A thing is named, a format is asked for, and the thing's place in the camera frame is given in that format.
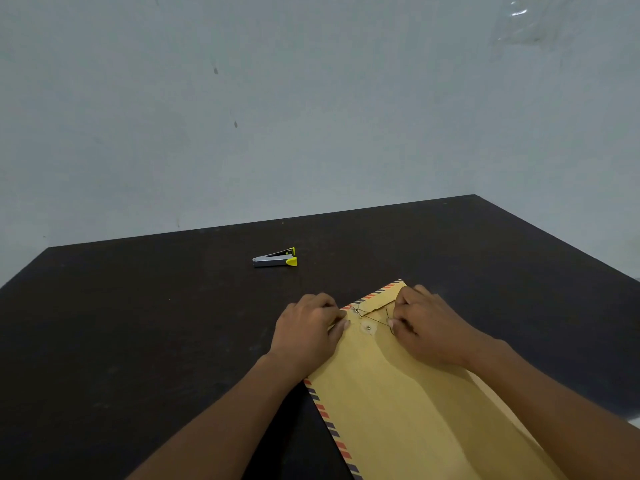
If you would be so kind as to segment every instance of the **person's right arm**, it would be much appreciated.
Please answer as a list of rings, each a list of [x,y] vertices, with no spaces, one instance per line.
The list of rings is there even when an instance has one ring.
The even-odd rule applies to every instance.
[[[438,295],[421,285],[402,288],[389,326],[421,362],[452,363],[484,380],[568,478],[640,477],[640,429],[544,375],[506,342],[473,328]]]

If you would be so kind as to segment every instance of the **forearm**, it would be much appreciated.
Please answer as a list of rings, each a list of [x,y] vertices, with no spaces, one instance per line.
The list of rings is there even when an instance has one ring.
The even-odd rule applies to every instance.
[[[176,433],[129,477],[239,479],[282,400],[298,382],[263,356],[235,387]]]
[[[640,430],[544,375],[505,342],[488,343],[468,369],[500,396],[570,479],[637,478]]]

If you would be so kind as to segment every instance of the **yellow and gray stapler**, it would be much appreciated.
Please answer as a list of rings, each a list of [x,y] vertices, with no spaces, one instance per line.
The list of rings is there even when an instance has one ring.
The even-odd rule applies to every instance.
[[[278,253],[253,258],[253,267],[262,266],[297,266],[296,249],[289,248]]]

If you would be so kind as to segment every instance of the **white wall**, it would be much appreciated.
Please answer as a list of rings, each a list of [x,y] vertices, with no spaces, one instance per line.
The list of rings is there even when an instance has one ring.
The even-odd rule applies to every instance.
[[[0,0],[0,284],[47,246],[466,193],[640,276],[640,0],[497,57],[501,3]]]

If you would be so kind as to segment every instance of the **person's left arm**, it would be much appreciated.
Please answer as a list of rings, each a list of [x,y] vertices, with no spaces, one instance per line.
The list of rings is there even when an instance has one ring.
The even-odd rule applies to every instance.
[[[333,355],[349,324],[345,314],[325,293],[291,303],[276,323],[269,352],[129,479],[239,479],[285,396]]]

